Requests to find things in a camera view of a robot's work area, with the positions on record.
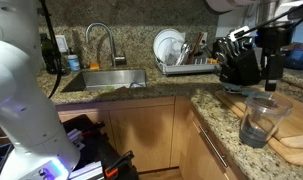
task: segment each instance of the kitchen sink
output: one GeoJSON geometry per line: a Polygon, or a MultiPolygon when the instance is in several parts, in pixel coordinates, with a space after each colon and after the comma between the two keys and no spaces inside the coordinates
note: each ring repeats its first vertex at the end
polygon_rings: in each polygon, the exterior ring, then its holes
{"type": "Polygon", "coordinates": [[[145,70],[82,71],[62,92],[113,90],[122,87],[146,87],[145,70]]]}

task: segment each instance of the black cable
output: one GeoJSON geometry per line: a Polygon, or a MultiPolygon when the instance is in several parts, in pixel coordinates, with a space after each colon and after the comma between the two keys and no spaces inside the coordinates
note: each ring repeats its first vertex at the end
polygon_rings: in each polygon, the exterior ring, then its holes
{"type": "Polygon", "coordinates": [[[51,43],[52,43],[52,46],[53,46],[54,60],[56,61],[56,66],[57,66],[57,79],[56,79],[54,87],[53,87],[53,89],[52,89],[52,91],[51,91],[51,93],[48,97],[50,99],[54,95],[57,88],[59,87],[60,81],[61,81],[61,76],[62,76],[61,54],[60,54],[60,51],[59,51],[58,43],[55,39],[54,30],[53,30],[51,20],[50,20],[50,14],[49,14],[48,8],[45,4],[45,0],[39,0],[39,1],[42,5],[45,20],[47,22],[47,26],[48,26],[48,30],[49,30],[49,34],[50,34],[50,38],[51,38],[51,43]]]}
{"type": "Polygon", "coordinates": [[[276,20],[282,18],[283,16],[286,16],[286,15],[288,15],[288,14],[290,14],[290,13],[296,11],[296,10],[299,10],[299,9],[301,9],[301,8],[303,8],[303,4],[301,4],[300,6],[297,6],[297,7],[295,7],[295,8],[292,8],[292,9],[290,9],[290,10],[287,11],[287,12],[282,13],[282,14],[280,14],[279,16],[273,18],[273,19],[270,19],[270,20],[268,20],[268,21],[266,21],[266,22],[264,22],[264,23],[262,23],[262,24],[259,24],[259,25],[255,26],[255,27],[249,29],[249,30],[246,31],[246,32],[239,32],[238,34],[236,34],[236,36],[237,36],[237,37],[242,37],[243,35],[245,35],[245,34],[247,34],[247,33],[250,33],[250,32],[252,32],[252,31],[255,31],[255,30],[257,30],[257,29],[259,29],[259,28],[261,28],[261,27],[263,27],[263,26],[265,26],[265,25],[267,25],[267,24],[270,24],[270,23],[272,23],[272,22],[274,22],[274,21],[276,21],[276,20]]]}
{"type": "Polygon", "coordinates": [[[0,174],[1,174],[1,171],[2,171],[2,169],[4,167],[4,164],[6,163],[8,157],[9,157],[9,154],[11,153],[12,150],[13,150],[13,145],[10,144],[7,152],[5,153],[3,159],[0,162],[0,174]]]}

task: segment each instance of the granite backsplash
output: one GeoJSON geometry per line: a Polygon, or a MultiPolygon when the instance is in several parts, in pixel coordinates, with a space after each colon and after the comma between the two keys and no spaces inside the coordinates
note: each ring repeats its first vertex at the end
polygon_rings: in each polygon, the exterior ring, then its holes
{"type": "MultiPolygon", "coordinates": [[[[69,47],[84,65],[100,61],[102,68],[111,66],[106,31],[94,27],[90,44],[85,30],[93,22],[111,29],[117,55],[124,55],[127,65],[154,66],[153,40],[163,29],[174,28],[186,33],[193,42],[200,31],[208,32],[208,44],[215,37],[218,16],[205,7],[203,0],[46,0],[56,35],[65,35],[69,47]]],[[[40,32],[47,32],[44,17],[39,17],[40,32]]]]}

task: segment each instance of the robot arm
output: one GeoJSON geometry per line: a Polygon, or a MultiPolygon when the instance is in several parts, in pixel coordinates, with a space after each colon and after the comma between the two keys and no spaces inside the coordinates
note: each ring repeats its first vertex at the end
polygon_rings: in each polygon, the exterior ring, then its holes
{"type": "Polygon", "coordinates": [[[0,126],[14,145],[0,174],[4,180],[35,179],[56,162],[60,172],[50,173],[66,179],[80,158],[53,103],[37,85],[37,23],[35,0],[0,0],[0,126]]]}

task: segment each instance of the blue light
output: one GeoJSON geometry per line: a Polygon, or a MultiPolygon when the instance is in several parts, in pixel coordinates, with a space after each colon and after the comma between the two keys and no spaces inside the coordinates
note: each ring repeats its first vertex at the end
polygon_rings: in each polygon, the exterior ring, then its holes
{"type": "Polygon", "coordinates": [[[69,176],[69,171],[63,166],[59,159],[52,159],[52,167],[58,173],[55,180],[66,180],[69,176]]]}

